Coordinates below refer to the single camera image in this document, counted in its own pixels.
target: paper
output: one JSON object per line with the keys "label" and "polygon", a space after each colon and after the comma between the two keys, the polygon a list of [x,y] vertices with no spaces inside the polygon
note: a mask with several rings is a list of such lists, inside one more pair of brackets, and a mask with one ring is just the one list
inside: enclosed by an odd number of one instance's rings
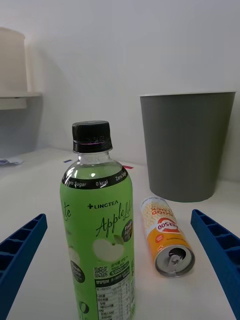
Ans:
{"label": "paper", "polygon": [[23,159],[20,158],[0,158],[0,166],[4,166],[4,165],[21,165],[23,163]]}

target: gray trash can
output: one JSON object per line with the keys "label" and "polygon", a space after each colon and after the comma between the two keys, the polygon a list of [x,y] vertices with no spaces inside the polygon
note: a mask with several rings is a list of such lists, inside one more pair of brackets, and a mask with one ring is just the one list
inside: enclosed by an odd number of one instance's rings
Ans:
{"label": "gray trash can", "polygon": [[235,92],[140,97],[150,190],[197,202],[214,194]]}

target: can lid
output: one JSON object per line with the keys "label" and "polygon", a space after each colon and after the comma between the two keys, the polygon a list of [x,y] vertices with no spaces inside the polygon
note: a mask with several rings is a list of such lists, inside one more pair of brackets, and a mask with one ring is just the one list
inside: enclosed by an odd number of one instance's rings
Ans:
{"label": "can lid", "polygon": [[155,260],[157,271],[169,278],[186,274],[195,263],[193,252],[186,246],[170,245],[159,252]]}
{"label": "can lid", "polygon": [[83,121],[72,125],[73,152],[97,153],[113,148],[108,121]]}

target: orange label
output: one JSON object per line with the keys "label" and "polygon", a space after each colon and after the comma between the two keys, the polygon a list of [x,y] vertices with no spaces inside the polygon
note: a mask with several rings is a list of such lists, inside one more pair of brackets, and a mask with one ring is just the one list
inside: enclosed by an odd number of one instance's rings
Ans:
{"label": "orange label", "polygon": [[141,214],[153,262],[159,252],[168,246],[183,245],[191,250],[171,208],[164,199],[149,197],[141,205]]}

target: apple lime text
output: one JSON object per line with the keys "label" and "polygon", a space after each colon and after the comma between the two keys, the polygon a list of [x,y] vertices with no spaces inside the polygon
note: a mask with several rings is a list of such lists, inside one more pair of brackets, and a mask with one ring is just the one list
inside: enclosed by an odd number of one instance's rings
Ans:
{"label": "apple lime text", "polygon": [[112,219],[105,219],[105,217],[102,218],[100,227],[96,229],[96,237],[100,234],[101,231],[104,231],[106,233],[106,238],[109,236],[109,232],[113,234],[115,225],[119,222],[119,220],[124,221],[130,216],[131,208],[131,200],[129,200],[129,202],[127,202],[125,206],[122,206],[122,203],[120,202],[118,207],[118,214],[114,213]]}

